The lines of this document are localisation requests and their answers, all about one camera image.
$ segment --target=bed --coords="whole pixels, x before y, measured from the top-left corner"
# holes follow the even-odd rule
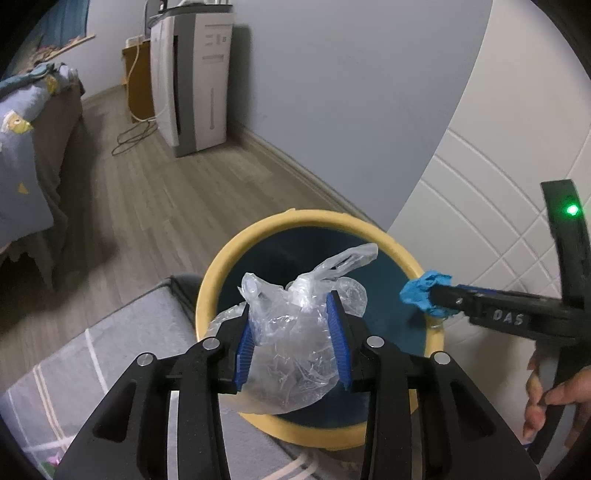
[[[72,130],[82,114],[83,88],[76,71],[60,64],[51,64],[45,74],[30,80],[28,83],[26,79],[21,81],[24,85],[9,95],[0,96],[0,189],[3,190],[0,193],[0,267],[7,258],[16,261],[22,254],[28,254],[37,264],[44,282],[51,286],[51,273],[67,229],[67,217],[59,208],[57,193],[60,168]],[[6,110],[14,113],[17,108],[8,105],[2,109],[2,106],[9,99],[14,100],[16,94],[28,90],[35,91],[37,106],[29,105],[28,99],[26,105],[17,104],[24,123],[19,124],[22,134],[16,135],[10,131]],[[5,145],[7,135],[11,135],[10,141],[18,144],[11,148]],[[34,178],[20,182],[28,168],[32,169]]]

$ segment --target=white tiled wall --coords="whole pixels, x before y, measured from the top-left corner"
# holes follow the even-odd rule
[[[530,0],[494,0],[462,100],[389,233],[456,283],[558,296],[540,182],[572,178],[589,210],[590,128],[591,81],[566,40]],[[446,324],[446,349],[519,433],[532,348]]]

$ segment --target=yellow cartoon duck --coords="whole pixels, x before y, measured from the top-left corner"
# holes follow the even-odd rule
[[[47,85],[47,91],[49,92],[49,95],[54,95],[58,87],[56,78],[53,75],[45,75],[43,77],[43,81]]]
[[[29,130],[33,130],[33,126],[14,110],[10,110],[6,115],[4,115],[0,132],[5,134],[9,130],[16,134],[24,134]]]

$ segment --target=green led indicator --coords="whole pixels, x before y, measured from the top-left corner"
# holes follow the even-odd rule
[[[566,207],[566,213],[568,213],[570,216],[575,216],[577,213],[579,212],[579,207],[576,206],[575,204],[569,205],[568,207]]]

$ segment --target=gray plaid fabric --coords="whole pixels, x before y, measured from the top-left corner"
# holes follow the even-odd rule
[[[142,352],[158,358],[184,353],[195,343],[198,278],[172,278],[103,319],[43,360],[2,397],[0,416],[30,461],[63,456],[108,389]],[[176,471],[177,397],[171,399],[170,480]],[[359,478],[362,451],[325,452],[279,442],[221,406],[232,478],[342,480]]]

